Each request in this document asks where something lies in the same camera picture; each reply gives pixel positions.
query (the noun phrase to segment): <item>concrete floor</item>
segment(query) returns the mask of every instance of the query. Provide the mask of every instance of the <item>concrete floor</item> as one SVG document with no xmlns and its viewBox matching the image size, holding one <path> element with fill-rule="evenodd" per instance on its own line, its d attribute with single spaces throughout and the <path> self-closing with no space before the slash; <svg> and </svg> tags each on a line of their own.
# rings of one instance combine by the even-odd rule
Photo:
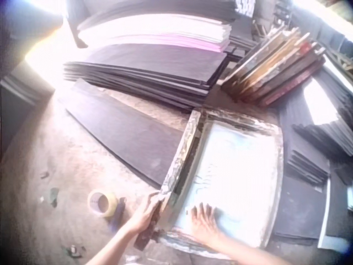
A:
<svg viewBox="0 0 353 265">
<path fill-rule="evenodd" d="M 57 75 L 73 46 L 69 35 L 63 27 L 53 37 L 55 41 L 44 41 L 41 49 L 27 58 L 29 61 L 37 58 L 33 67 L 57 90 L 49 102 L 28 116 L 1 160 L 0 243 L 1 257 L 8 258 L 6 264 L 85 264 L 113 236 L 107 221 L 89 211 L 89 192 L 100 188 L 114 192 L 117 198 L 126 197 L 124 219 L 127 220 L 142 196 L 153 190 L 98 143 L 58 101 L 64 87 L 70 86 L 63 84 L 62 77 Z M 186 114 L 119 92 L 105 93 L 175 129 L 185 128 Z M 218 89 L 212 91 L 207 103 L 276 124 L 275 115 L 235 105 Z M 49 177 L 41 179 L 46 171 Z M 49 204 L 53 187 L 60 189 L 57 208 Z M 73 260 L 65 255 L 62 248 L 72 244 L 84 246 L 83 258 Z M 275 241 L 269 242 L 268 251 L 293 264 L 331 264 L 336 257 L 315 246 Z M 150 242 L 143 253 L 130 245 L 125 254 L 140 255 L 142 264 L 232 263 L 189 255 L 155 242 Z"/>
</svg>

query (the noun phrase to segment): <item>tape roll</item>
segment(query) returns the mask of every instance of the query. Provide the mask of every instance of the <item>tape roll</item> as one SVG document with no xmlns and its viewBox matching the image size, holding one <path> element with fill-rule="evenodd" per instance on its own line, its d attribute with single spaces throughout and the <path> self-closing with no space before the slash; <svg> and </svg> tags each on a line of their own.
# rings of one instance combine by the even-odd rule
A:
<svg viewBox="0 0 353 265">
<path fill-rule="evenodd" d="M 116 206 L 117 199 L 112 192 L 95 189 L 88 195 L 88 208 L 97 216 L 113 216 Z"/>
</svg>

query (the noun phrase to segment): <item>screen printing frame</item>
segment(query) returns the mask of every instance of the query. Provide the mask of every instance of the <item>screen printing frame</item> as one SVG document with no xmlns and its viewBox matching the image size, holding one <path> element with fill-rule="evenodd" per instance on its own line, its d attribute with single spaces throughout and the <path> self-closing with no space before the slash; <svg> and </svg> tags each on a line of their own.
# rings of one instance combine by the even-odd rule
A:
<svg viewBox="0 0 353 265">
<path fill-rule="evenodd" d="M 172 165 L 169 168 L 161 188 L 161 195 L 165 196 L 165 200 L 162 205 L 160 205 L 158 211 L 158 220 L 156 220 L 153 239 L 164 245 L 187 253 L 210 258 L 229 259 L 229 257 L 223 254 L 209 250 L 196 243 L 189 235 L 184 234 L 182 231 L 173 227 L 173 222 L 181 210 L 182 203 L 180 202 L 185 200 L 188 189 L 193 180 L 193 177 L 189 176 L 192 176 L 192 170 L 196 170 L 196 167 L 192 164 L 193 161 L 197 159 L 195 159 L 195 154 L 200 143 L 205 122 L 207 121 L 221 121 L 237 129 L 269 135 L 275 139 L 277 147 L 277 163 L 274 165 L 274 174 L 276 174 L 276 177 L 273 178 L 273 183 L 271 183 L 273 187 L 271 194 L 273 200 L 267 216 L 267 225 L 264 227 L 263 235 L 261 237 L 260 248 L 266 247 L 271 236 L 281 195 L 283 178 L 282 133 L 281 129 L 276 125 L 265 123 L 244 114 L 232 113 L 226 110 L 202 108 L 195 109 L 191 113 Z"/>
</svg>

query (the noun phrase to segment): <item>pink sheet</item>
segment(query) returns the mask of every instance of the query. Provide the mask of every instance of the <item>pink sheet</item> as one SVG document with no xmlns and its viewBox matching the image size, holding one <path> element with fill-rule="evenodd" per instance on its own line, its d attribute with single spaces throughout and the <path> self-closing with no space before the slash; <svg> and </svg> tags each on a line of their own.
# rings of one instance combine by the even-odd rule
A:
<svg viewBox="0 0 353 265">
<path fill-rule="evenodd" d="M 88 46 L 105 46 L 112 44 L 126 44 L 126 43 L 141 43 L 141 44 L 163 44 L 175 45 L 182 47 L 192 47 L 202 50 L 222 52 L 229 45 L 229 40 L 224 40 L 221 43 L 211 43 L 208 41 L 180 36 L 180 35 L 129 35 L 111 39 L 91 39 L 86 40 Z"/>
</svg>

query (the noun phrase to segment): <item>dusty floor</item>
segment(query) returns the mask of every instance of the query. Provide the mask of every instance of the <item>dusty floor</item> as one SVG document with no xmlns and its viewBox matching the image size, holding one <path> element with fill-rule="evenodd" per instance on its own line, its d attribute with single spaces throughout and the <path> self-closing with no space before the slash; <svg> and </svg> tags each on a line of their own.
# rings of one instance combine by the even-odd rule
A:
<svg viewBox="0 0 353 265">
<path fill-rule="evenodd" d="M 186 114 L 145 100 L 106 93 L 179 130 L 188 120 Z M 112 237 L 107 221 L 89 211 L 89 192 L 101 188 L 118 198 L 126 197 L 126 220 L 143 194 L 153 190 L 77 123 L 58 101 L 58 95 L 57 91 L 47 104 L 29 115 L 2 159 L 1 246 L 12 264 L 85 264 Z M 45 171 L 49 177 L 41 179 Z M 53 187 L 60 189 L 57 208 L 48 202 Z M 82 259 L 65 255 L 62 247 L 71 244 L 85 247 Z M 268 249 L 294 264 L 311 264 L 317 257 L 332 261 L 315 247 L 271 241 Z M 143 264 L 220 264 L 154 242 L 144 253 L 130 246 L 126 254 L 140 255 Z"/>
</svg>

